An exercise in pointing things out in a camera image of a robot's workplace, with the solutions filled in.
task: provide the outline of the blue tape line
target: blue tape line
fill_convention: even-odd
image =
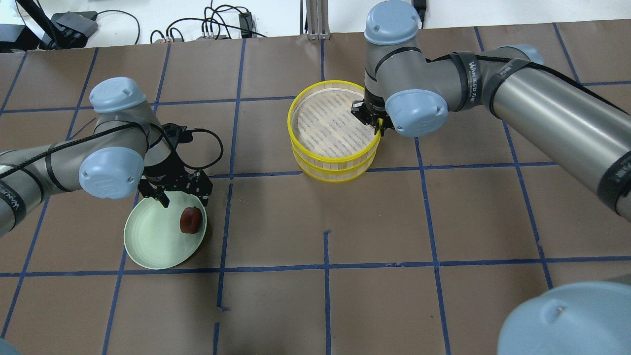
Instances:
[[[302,171],[273,171],[273,172],[248,172],[243,174],[217,174],[211,175],[210,178],[221,179],[221,178],[259,178],[262,176],[287,176],[287,175],[300,175]]]
[[[107,354],[107,348],[110,344],[110,334],[112,333],[112,324],[114,323],[114,313],[116,312],[116,304],[118,303],[118,295],[121,291],[121,281],[125,270],[125,260],[127,259],[127,251],[123,248],[121,263],[116,277],[116,286],[114,287],[114,296],[112,297],[112,306],[110,307],[110,315],[107,318],[107,328],[105,329],[105,338],[103,339],[102,355]]]
[[[215,332],[213,333],[213,355],[217,355],[219,348],[219,322],[215,323]]]
[[[247,39],[243,39],[241,45],[241,59],[239,62],[239,81],[237,82],[237,100],[235,101],[235,119],[232,124],[232,147],[230,147],[230,178],[234,174],[235,166],[235,149],[237,146],[237,129],[239,127],[239,107],[241,105],[241,84],[243,82],[243,65],[245,62],[245,43]]]
[[[546,261],[548,263],[626,262],[631,261],[631,256],[580,256],[570,258],[548,258]]]
[[[13,81],[11,82],[11,86],[9,87],[9,91],[6,93],[6,97],[4,98],[4,102],[2,103],[2,107],[0,107],[0,113],[4,113],[4,109],[6,108],[6,104],[9,102],[9,97],[11,97],[11,93],[13,92],[13,88],[15,87],[15,83],[18,82],[18,77],[20,72],[22,71],[22,67],[24,66],[24,62],[27,61],[28,52],[24,52],[24,56],[20,61],[20,65],[18,66],[18,71],[15,72],[15,76],[13,77]]]
[[[6,110],[3,113],[5,114],[19,114],[26,112],[52,112],[52,111],[73,111],[76,110],[76,107],[55,107],[52,109],[20,109],[20,110]]]
[[[563,49],[563,53],[565,54],[565,58],[567,59],[568,64],[570,64],[570,69],[572,70],[572,75],[574,75],[574,80],[577,83],[580,83],[579,75],[576,73],[576,69],[574,69],[574,64],[572,63],[572,59],[570,58],[570,53],[567,51],[565,46],[565,42],[563,42],[563,38],[561,37],[561,32],[558,30],[558,26],[556,23],[553,23],[554,31],[557,33],[558,41],[561,43],[561,48]]]
[[[477,26],[473,27],[473,30],[475,31],[475,37],[478,39],[478,45],[480,46],[480,50],[484,52],[484,44],[482,44],[482,37],[480,37],[480,31],[478,30],[478,27]]]
[[[321,80],[324,81],[324,40],[320,40],[320,74]]]
[[[236,102],[236,101],[237,99],[170,101],[170,102],[155,102],[153,105],[154,106],[170,106],[170,105],[219,104],[222,102]]]
[[[228,251],[228,228],[230,227],[230,209],[232,205],[232,183],[228,185],[228,197],[226,203],[226,218],[223,224],[223,242],[221,243],[221,271],[219,273],[219,284],[217,286],[217,307],[221,307],[223,301],[223,279],[225,277],[226,253]]]
[[[371,167],[367,172],[385,172],[385,171],[416,171],[418,166],[404,166],[404,167]]]
[[[324,317],[326,322],[326,355],[331,355],[331,288],[329,285],[329,235],[324,232]]]
[[[504,260],[462,260],[453,262],[439,262],[440,266],[477,266],[477,265],[517,265],[536,264],[541,259],[504,259]]]
[[[566,258],[546,258],[548,263],[592,263],[592,262],[627,262],[631,261],[631,255],[622,256],[573,256]],[[477,266],[477,265],[518,265],[540,263],[541,259],[500,259],[500,260],[454,260],[439,261],[443,266]],[[347,268],[399,268],[399,267],[433,267],[434,262],[404,262],[404,263],[342,263],[342,264],[306,264],[285,265],[273,267],[227,267],[227,268],[170,268],[163,270],[125,270],[124,275],[161,275],[161,274],[218,274],[220,272],[275,272],[297,270],[324,270]],[[67,276],[102,276],[118,275],[116,270],[86,270],[86,271],[53,271],[53,272],[27,272],[24,277],[67,277]],[[19,272],[0,273],[2,277],[19,277]]]
[[[9,328],[9,323],[11,322],[11,317],[13,316],[13,310],[15,309],[15,304],[17,303],[18,296],[20,295],[22,282],[24,281],[24,277],[27,273],[28,264],[31,261],[31,256],[33,255],[33,250],[35,249],[37,236],[39,235],[39,231],[42,228],[42,222],[44,221],[44,216],[46,215],[46,210],[48,209],[49,201],[50,201],[50,198],[47,198],[46,201],[44,201],[44,206],[42,207],[42,213],[40,214],[40,218],[37,221],[37,227],[35,228],[35,233],[33,234],[33,240],[31,240],[31,245],[28,248],[27,257],[24,260],[24,266],[22,266],[22,271],[20,272],[20,279],[18,280],[18,285],[15,287],[15,292],[13,293],[13,300],[11,301],[9,312],[6,315],[6,319],[4,321],[4,327],[2,329],[2,334],[0,334],[0,338],[4,338],[6,336],[6,331]]]
[[[85,271],[44,271],[27,272],[26,277],[57,277],[57,276],[103,276],[118,275],[116,270],[85,270]]]
[[[519,166],[557,166],[556,162],[532,162],[532,163],[522,163],[519,162]]]
[[[436,239],[434,238],[432,213],[430,210],[430,200],[427,193],[427,180],[425,179],[425,168],[423,167],[423,157],[418,146],[418,138],[414,138],[416,148],[416,157],[418,159],[418,170],[421,173],[421,189],[423,191],[423,202],[425,204],[425,215],[427,217],[427,229],[430,235],[430,244],[432,247],[432,261],[434,267],[434,276],[436,279],[436,292],[438,295],[438,306],[440,310],[440,322],[442,323],[442,336],[445,341],[445,353],[451,355],[451,345],[449,343],[449,331],[447,329],[447,316],[445,314],[445,301],[442,296],[442,283],[440,281],[440,263],[438,259],[438,251],[436,250]]]
[[[274,97],[251,97],[249,99],[241,99],[241,102],[245,101],[271,101],[271,100],[293,100],[296,96],[274,96]]]
[[[550,271],[548,270],[548,264],[546,262],[546,255],[543,252],[543,246],[540,243],[539,230],[537,228],[537,223],[534,220],[533,208],[530,204],[530,198],[528,197],[528,191],[526,190],[526,183],[524,182],[524,176],[521,173],[521,167],[519,165],[519,160],[517,159],[517,153],[515,152],[515,146],[513,145],[512,138],[510,137],[509,127],[506,123],[502,123],[504,126],[504,133],[506,133],[506,139],[509,142],[510,146],[510,154],[513,157],[513,161],[515,162],[515,170],[517,171],[517,178],[519,179],[519,186],[521,187],[521,193],[524,196],[524,202],[526,203],[526,210],[528,211],[528,218],[530,219],[530,226],[532,227],[534,234],[534,241],[537,245],[537,250],[539,251],[539,257],[541,258],[541,266],[543,267],[543,274],[546,278],[546,283],[548,284],[548,288],[552,289],[552,279],[550,278]]]
[[[491,163],[491,164],[464,164],[464,165],[429,165],[424,166],[424,170],[439,169],[479,169],[485,167],[514,167],[514,163]]]
[[[171,43],[167,44],[167,53],[164,56],[164,65],[162,66],[162,74],[160,74],[160,84],[158,85],[158,93],[156,94],[156,104],[160,102],[160,96],[162,95],[162,86],[164,85],[164,77],[167,74],[168,56],[171,53]],[[158,105],[153,107],[153,113],[158,110]]]
[[[631,85],[631,81],[601,81],[596,83],[581,83],[584,87],[596,87],[604,85]]]
[[[85,81],[83,82],[83,88],[81,88],[81,94],[79,95],[79,101],[77,102],[77,107],[74,110],[73,120],[70,122],[70,127],[68,128],[68,133],[66,134],[66,140],[70,140],[73,136],[73,128],[74,123],[77,120],[77,115],[79,114],[79,107],[81,107],[81,102],[83,101],[83,97],[85,96],[85,90],[88,88],[88,83],[90,82],[90,76],[92,75],[92,69],[94,69],[94,63],[97,61],[98,48],[94,49],[94,55],[92,55],[92,62],[90,63],[90,68],[88,69],[88,74],[85,77]]]

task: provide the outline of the electrical cable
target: electrical cable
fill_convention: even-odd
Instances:
[[[160,30],[153,30],[153,32],[152,32],[152,33],[151,33],[151,35],[149,36],[149,42],[153,43],[153,35],[154,35],[155,33],[158,33],[158,34],[162,37],[162,40],[163,40],[163,41],[165,41],[165,42],[167,41],[167,39],[164,37],[164,34],[162,34],[162,31],[160,31]]]
[[[102,13],[112,13],[112,12],[114,12],[114,13],[124,13],[126,15],[129,15],[129,16],[133,17],[134,20],[136,20],[136,25],[138,26],[138,34],[136,36],[136,41],[134,42],[134,44],[138,44],[138,40],[140,39],[140,21],[138,21],[138,19],[134,15],[132,15],[132,14],[130,14],[128,12],[122,11],[122,10],[105,10],[105,11],[98,12],[97,16],[101,15]]]
[[[171,150],[171,152],[176,152],[177,153],[175,147],[173,147],[173,145],[171,144],[171,141],[169,140],[169,137],[164,132],[164,129],[161,126],[159,126],[159,125],[157,125],[155,123],[151,123],[151,127],[157,129],[158,132],[160,132],[160,134],[162,135],[162,138],[164,138],[164,140],[167,141],[168,148]],[[217,139],[217,142],[219,143],[219,156],[217,156],[217,159],[215,159],[211,163],[206,164],[206,165],[201,166],[201,167],[190,166],[189,164],[186,164],[182,160],[182,163],[184,164],[185,167],[187,167],[189,169],[192,169],[192,170],[195,170],[195,171],[196,170],[203,170],[203,169],[207,169],[207,168],[217,164],[219,162],[219,160],[221,160],[221,158],[223,157],[223,142],[221,141],[221,138],[219,138],[219,136],[215,132],[210,131],[208,129],[204,129],[204,128],[187,129],[184,132],[190,132],[190,133],[204,132],[204,133],[208,133],[208,134],[214,136]]]
[[[101,138],[101,137],[103,137],[105,135],[109,135],[111,133],[122,131],[124,129],[132,128],[132,127],[140,128],[141,130],[143,129],[143,127],[140,124],[138,124],[138,123],[128,123],[128,124],[124,124],[122,126],[110,128],[110,129],[108,129],[106,131],[99,132],[99,133],[97,133],[95,135],[91,135],[91,136],[88,136],[88,137],[85,137],[85,138],[81,138],[81,139],[78,139],[78,140],[69,141],[68,143],[64,143],[64,144],[58,145],[58,146],[56,146],[56,147],[54,147],[52,149],[48,149],[47,151],[45,151],[43,153],[40,153],[40,154],[30,158],[30,159],[27,159],[24,162],[22,162],[22,163],[20,163],[20,164],[18,164],[16,166],[12,167],[11,169],[1,173],[0,174],[0,179],[4,179],[7,176],[13,174],[14,172],[20,171],[20,170],[24,169],[25,167],[31,165],[32,163],[34,163],[34,162],[36,162],[36,161],[38,161],[38,160],[40,160],[42,158],[46,158],[46,157],[52,155],[53,153],[56,153],[56,152],[58,152],[58,151],[60,151],[62,149],[70,148],[70,147],[73,147],[75,145],[78,145],[78,144],[81,144],[81,143],[85,143],[87,141],[95,140],[95,139]]]
[[[215,15],[217,15],[217,16],[219,17],[219,19],[221,20],[221,22],[223,22],[223,24],[224,24],[224,25],[226,25],[226,20],[224,20],[224,19],[223,19],[223,17],[222,17],[222,15],[221,15],[221,14],[219,14],[219,12],[217,12],[215,9],[213,9],[213,8],[212,8],[212,6],[207,6],[207,7],[205,7],[205,8],[204,8],[204,18],[208,18],[208,15],[206,14],[206,11],[207,11],[207,10],[210,10],[210,11],[212,11],[212,12],[213,12],[213,13],[212,13],[212,15],[210,16],[210,19],[211,19],[211,20],[213,20],[213,19],[214,19]],[[217,29],[218,29],[218,32],[219,32],[219,33],[217,34],[217,36],[215,37],[215,39],[218,39],[218,38],[219,38],[219,36],[220,36],[220,34],[221,34],[221,26],[217,26]],[[227,30],[226,32],[227,32],[227,36],[228,36],[228,38],[229,38],[229,39],[232,39],[232,36],[230,35],[230,31],[228,31],[228,30]]]
[[[175,28],[175,27],[171,27],[171,32],[170,32],[169,34],[170,34],[171,39],[173,40],[173,42],[175,42],[175,37],[173,37],[173,30],[176,30],[176,31],[177,31],[177,33],[179,33],[179,34],[180,34],[180,37],[182,38],[182,42],[184,42],[184,35],[182,35],[182,31],[178,30],[178,29],[177,29],[177,28]]]
[[[173,25],[175,25],[176,23],[178,23],[178,22],[180,22],[180,21],[187,21],[187,20],[209,21],[209,19],[204,19],[204,18],[185,17],[185,18],[181,18],[181,19],[179,19],[179,20],[175,20],[175,21],[173,21],[173,22],[172,22],[172,23],[171,23],[171,24],[167,27],[167,30],[168,30],[168,29],[170,29],[170,28],[171,28]],[[257,35],[257,36],[261,36],[261,37],[267,38],[267,36],[266,36],[266,35],[264,35],[264,34],[261,34],[261,33],[256,32],[256,31],[248,30],[248,29],[246,29],[246,28],[237,27],[237,26],[231,26],[231,25],[226,25],[226,24],[224,24],[224,23],[219,23],[219,22],[218,22],[218,21],[216,21],[216,20],[210,20],[210,22],[212,22],[212,23],[214,23],[214,24],[217,24],[217,25],[219,25],[219,26],[224,26],[224,27],[226,27],[226,28],[234,28],[234,29],[237,29],[237,30],[242,30],[242,31],[250,32],[251,34],[254,34],[254,35]]]
[[[39,8],[42,10],[42,12],[44,12],[44,8],[42,7],[42,4],[40,4],[39,0],[37,0],[37,6],[39,6]],[[20,18],[22,19],[22,22],[24,22],[24,26],[27,25],[27,23],[24,21],[24,17],[22,17],[22,12],[20,11],[20,7],[18,6],[18,1],[15,1],[15,8],[18,10],[18,13],[20,14]],[[54,25],[50,25],[52,23],[48,22],[48,28],[50,30],[50,32],[52,33],[52,38],[50,39],[50,42],[48,42],[48,44],[46,45],[46,48],[44,50],[49,51],[50,48],[52,47],[52,44],[55,43],[57,45],[59,45],[59,41],[57,40],[57,34],[55,33],[55,30],[52,28],[52,26]]]

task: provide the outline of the light green plate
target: light green plate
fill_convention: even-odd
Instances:
[[[206,233],[206,210],[197,197],[181,191],[166,194],[170,200],[168,208],[145,198],[134,207],[125,224],[125,250],[144,268],[159,270],[182,263],[197,250]],[[197,234],[180,231],[180,216],[187,207],[201,210]]]

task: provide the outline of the red food item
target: red food item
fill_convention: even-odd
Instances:
[[[199,231],[201,223],[201,210],[197,207],[187,207],[180,217],[180,231],[182,233],[195,234]]]

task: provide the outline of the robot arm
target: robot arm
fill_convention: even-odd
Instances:
[[[369,13],[365,98],[351,112],[364,124],[423,136],[448,111],[485,105],[618,215],[631,221],[631,117],[550,68],[527,45],[427,61],[416,11],[386,1]]]
[[[351,113],[416,137],[440,128],[448,111],[485,105],[631,221],[628,114],[544,67],[530,46],[427,61],[415,40],[417,19],[398,0],[371,10],[365,95]],[[497,354],[631,354],[630,317],[631,275],[557,287],[510,314]]]
[[[106,80],[90,101],[100,114],[93,136],[0,153],[0,236],[49,196],[81,188],[113,199],[139,189],[165,207],[164,191],[179,190],[208,203],[211,181],[202,170],[189,174],[174,148],[186,128],[168,124],[165,134],[133,80]]]

